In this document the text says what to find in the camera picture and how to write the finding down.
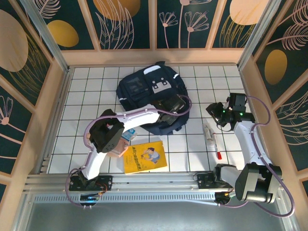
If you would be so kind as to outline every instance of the navy backpack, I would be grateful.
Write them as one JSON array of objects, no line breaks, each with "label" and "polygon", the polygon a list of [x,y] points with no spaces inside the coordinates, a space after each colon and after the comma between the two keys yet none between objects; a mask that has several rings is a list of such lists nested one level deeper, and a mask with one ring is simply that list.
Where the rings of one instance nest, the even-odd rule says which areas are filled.
[{"label": "navy backpack", "polygon": [[[144,107],[154,101],[169,99],[176,94],[188,96],[179,74],[171,67],[165,66],[163,61],[126,76],[119,82],[116,94],[126,111]],[[189,108],[188,100],[183,100],[186,104],[179,113]],[[189,113],[179,116],[171,125],[161,121],[141,127],[154,135],[170,135],[173,130],[179,131],[188,118]]]}]

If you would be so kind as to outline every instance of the black bracket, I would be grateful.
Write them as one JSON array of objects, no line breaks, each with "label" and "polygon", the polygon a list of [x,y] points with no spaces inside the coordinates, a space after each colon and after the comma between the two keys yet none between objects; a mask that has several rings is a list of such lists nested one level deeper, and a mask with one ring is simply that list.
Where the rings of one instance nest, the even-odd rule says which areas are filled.
[{"label": "black bracket", "polygon": [[213,171],[197,173],[199,189],[231,189],[232,186],[222,180],[216,180]]},{"label": "black bracket", "polygon": [[72,176],[69,190],[72,192],[110,191],[112,187],[112,178],[112,176],[97,176],[87,181],[87,184],[84,184],[80,176]]}]

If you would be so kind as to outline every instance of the cartoon illustration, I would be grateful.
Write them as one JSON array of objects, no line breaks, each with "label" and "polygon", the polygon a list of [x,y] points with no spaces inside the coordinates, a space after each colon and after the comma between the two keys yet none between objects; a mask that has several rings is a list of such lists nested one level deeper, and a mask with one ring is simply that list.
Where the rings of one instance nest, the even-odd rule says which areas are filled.
[{"label": "cartoon illustration", "polygon": [[160,155],[158,152],[155,151],[155,148],[148,148],[148,150],[145,150],[143,154],[141,155],[141,159],[152,161],[154,164],[157,163],[159,158],[160,158]]}]

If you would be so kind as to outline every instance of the yellow book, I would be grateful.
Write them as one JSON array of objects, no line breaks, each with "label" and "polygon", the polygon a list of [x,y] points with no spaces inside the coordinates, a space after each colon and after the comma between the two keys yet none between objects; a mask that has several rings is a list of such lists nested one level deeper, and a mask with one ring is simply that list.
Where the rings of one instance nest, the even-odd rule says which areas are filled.
[{"label": "yellow book", "polygon": [[124,173],[149,171],[167,166],[162,141],[129,146],[123,157]]}]

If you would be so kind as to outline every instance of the white grid floor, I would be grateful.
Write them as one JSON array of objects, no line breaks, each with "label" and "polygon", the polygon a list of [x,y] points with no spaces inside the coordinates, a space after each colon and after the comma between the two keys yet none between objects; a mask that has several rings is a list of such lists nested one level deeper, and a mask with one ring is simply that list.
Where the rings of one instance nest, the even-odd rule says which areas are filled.
[{"label": "white grid floor", "polygon": [[[144,67],[76,68],[69,89],[62,120],[55,140],[47,173],[68,173],[84,164],[87,148],[82,135],[91,120],[106,109],[122,112],[116,97],[119,81]],[[162,140],[168,166],[152,172],[213,170],[217,163],[233,164],[243,169],[240,144],[233,132],[224,132],[205,110],[213,102],[225,102],[230,91],[244,93],[236,66],[173,66],[180,74],[193,102],[188,123],[174,135],[155,136],[138,127],[131,144]],[[222,160],[205,145],[202,123],[207,120],[217,135]],[[106,157],[101,173],[123,173],[123,158]]]}]

